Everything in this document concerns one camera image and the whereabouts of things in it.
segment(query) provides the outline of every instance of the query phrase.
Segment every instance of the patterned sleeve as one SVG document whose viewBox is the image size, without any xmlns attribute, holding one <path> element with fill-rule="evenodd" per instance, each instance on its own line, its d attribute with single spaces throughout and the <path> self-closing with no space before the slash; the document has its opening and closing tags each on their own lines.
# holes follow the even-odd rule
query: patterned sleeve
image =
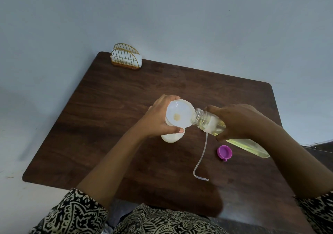
<svg viewBox="0 0 333 234">
<path fill-rule="evenodd" d="M 295 199 L 317 234 L 333 233 L 333 191 L 316 198 Z"/>
<path fill-rule="evenodd" d="M 72 188 L 29 234 L 101 233 L 107 215 L 93 198 Z"/>
</svg>

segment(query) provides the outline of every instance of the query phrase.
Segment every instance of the plastic bottle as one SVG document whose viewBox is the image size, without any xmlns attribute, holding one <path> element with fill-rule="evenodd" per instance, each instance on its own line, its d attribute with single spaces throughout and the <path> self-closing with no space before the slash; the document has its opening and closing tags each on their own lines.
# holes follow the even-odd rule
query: plastic bottle
<svg viewBox="0 0 333 234">
<path fill-rule="evenodd" d="M 210 112 L 196 108 L 195 114 L 191 118 L 191 123 L 197 125 L 201 130 L 214 136 L 220 134 L 225 129 L 224 122 L 218 116 Z M 259 144 L 250 139 L 228 139 L 229 143 L 236 145 L 259 157 L 268 158 L 269 154 Z"/>
</svg>

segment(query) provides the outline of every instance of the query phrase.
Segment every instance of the shirt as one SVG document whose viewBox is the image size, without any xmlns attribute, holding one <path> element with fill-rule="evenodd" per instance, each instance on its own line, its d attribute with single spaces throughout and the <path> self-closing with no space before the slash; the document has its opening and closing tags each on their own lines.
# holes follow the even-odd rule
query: shirt
<svg viewBox="0 0 333 234">
<path fill-rule="evenodd" d="M 316 198 L 295 200 L 316 233 L 333 233 L 333 191 Z M 104 229 L 107 216 L 108 211 L 102 205 L 73 188 L 29 234 L 99 234 Z M 145 204 L 136 207 L 113 233 L 227 234 L 217 224 L 199 215 L 155 209 Z"/>
</svg>

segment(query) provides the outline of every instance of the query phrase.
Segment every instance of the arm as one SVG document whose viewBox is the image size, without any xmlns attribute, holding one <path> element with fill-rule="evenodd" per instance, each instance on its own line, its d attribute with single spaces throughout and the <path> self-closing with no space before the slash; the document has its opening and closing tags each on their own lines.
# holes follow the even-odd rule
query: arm
<svg viewBox="0 0 333 234">
<path fill-rule="evenodd" d="M 206 109 L 226 124 L 226 130 L 216 136 L 218 141 L 252 139 L 260 144 L 298 198 L 313 198 L 333 190 L 333 173 L 254 107 L 240 104 Z"/>
<path fill-rule="evenodd" d="M 106 209 L 123 179 L 134 154 L 150 136 L 182 133 L 184 130 L 165 123 L 166 109 L 178 96 L 162 95 L 150 106 L 147 113 L 131 128 L 102 161 L 80 182 L 77 189 L 85 192 Z"/>
</svg>

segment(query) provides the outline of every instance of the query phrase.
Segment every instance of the light blue wall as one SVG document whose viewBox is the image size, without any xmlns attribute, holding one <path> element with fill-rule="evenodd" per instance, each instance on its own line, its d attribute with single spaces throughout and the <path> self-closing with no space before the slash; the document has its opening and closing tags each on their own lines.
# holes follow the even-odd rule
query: light blue wall
<svg viewBox="0 0 333 234">
<path fill-rule="evenodd" d="M 1 233 L 27 233 L 64 195 L 22 174 L 94 57 L 69 0 L 0 0 Z"/>
<path fill-rule="evenodd" d="M 73 0 L 94 52 L 269 82 L 301 144 L 333 139 L 333 0 Z"/>
</svg>

